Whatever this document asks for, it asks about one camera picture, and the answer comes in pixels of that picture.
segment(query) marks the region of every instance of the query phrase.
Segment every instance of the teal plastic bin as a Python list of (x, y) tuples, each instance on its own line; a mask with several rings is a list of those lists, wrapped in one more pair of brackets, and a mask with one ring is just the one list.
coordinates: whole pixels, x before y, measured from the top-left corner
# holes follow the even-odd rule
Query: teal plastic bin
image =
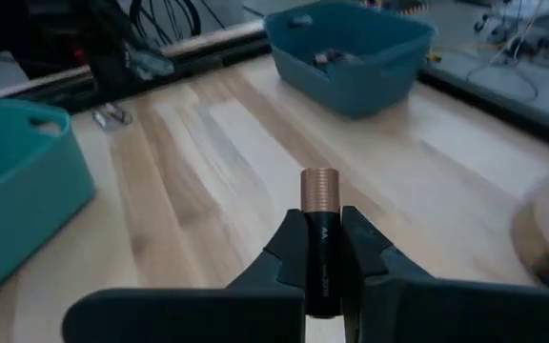
[[(436, 32), (412, 18), (338, 2), (269, 15), (265, 29), (281, 78), (353, 118), (374, 114), (406, 96)], [(315, 55), (326, 50), (356, 59), (316, 67)]]
[[(60, 132), (43, 131), (47, 123)], [(0, 283), (93, 194), (69, 115), (0, 100)]]

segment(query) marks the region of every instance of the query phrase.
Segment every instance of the wooden tabletop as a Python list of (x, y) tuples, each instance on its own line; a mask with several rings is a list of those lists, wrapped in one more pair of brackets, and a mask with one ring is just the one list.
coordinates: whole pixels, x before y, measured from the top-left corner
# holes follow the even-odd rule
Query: wooden tabletop
[[(338, 169), (342, 203), (433, 275), (531, 282), (510, 222), (549, 147), (445, 94), (416, 84), (349, 121), (263, 57), (121, 106), (123, 130), (73, 118), (97, 195), (0, 288), (0, 342), (60, 342), (65, 310), (99, 289), (225, 286), (298, 207), (305, 167)], [(341, 320), (310, 320), (307, 341), (343, 342)]]

